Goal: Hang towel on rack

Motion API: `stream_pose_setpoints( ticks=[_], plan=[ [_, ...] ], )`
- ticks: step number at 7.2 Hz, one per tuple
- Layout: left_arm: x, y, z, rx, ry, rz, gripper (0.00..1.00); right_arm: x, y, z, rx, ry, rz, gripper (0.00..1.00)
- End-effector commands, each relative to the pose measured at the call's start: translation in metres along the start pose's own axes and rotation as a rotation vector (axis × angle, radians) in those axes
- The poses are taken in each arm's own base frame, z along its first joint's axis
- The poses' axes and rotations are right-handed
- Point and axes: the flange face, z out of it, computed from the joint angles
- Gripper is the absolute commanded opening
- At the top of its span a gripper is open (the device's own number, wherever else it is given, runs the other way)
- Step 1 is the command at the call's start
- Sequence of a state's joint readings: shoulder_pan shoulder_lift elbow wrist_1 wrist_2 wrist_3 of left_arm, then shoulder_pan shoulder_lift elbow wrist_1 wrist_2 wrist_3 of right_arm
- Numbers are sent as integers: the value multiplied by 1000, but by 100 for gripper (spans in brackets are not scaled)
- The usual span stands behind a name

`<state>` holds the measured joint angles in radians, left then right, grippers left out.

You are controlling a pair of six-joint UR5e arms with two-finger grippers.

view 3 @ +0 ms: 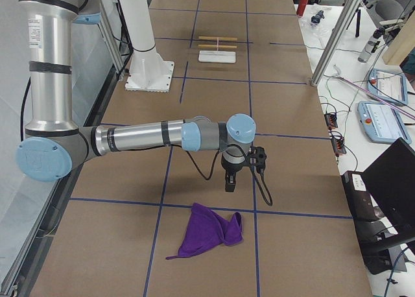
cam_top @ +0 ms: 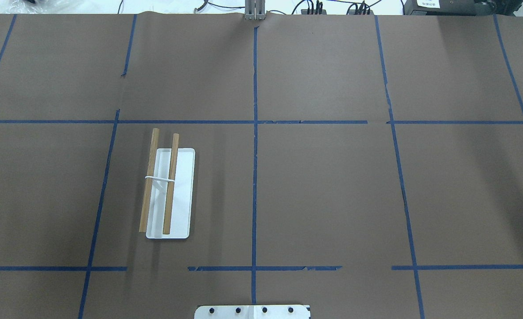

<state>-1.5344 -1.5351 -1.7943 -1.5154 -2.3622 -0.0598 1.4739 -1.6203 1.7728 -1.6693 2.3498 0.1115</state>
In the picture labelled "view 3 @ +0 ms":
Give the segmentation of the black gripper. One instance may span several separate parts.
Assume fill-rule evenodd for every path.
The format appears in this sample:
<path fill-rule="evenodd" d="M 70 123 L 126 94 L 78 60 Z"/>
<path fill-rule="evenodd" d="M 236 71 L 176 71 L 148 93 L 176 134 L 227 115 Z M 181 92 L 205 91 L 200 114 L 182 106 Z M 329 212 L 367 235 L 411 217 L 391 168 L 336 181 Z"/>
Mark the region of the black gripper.
<path fill-rule="evenodd" d="M 225 191 L 234 192 L 236 186 L 236 175 L 245 166 L 246 160 L 242 157 L 223 154 L 221 165 L 225 170 Z"/>

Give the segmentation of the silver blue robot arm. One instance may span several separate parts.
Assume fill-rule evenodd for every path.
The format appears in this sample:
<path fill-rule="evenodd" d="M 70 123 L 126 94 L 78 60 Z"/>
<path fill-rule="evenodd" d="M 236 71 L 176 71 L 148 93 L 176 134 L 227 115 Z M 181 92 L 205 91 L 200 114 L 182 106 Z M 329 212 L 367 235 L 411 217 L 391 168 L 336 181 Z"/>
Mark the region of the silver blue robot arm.
<path fill-rule="evenodd" d="M 214 150 L 225 170 L 225 190 L 236 174 L 253 168 L 256 125 L 243 113 L 216 123 L 197 116 L 135 126 L 79 127 L 72 118 L 71 29 L 97 23 L 100 0 L 19 0 L 29 27 L 32 120 L 16 150 L 23 173 L 41 182 L 65 177 L 84 162 L 110 152 L 180 147 L 186 152 Z"/>

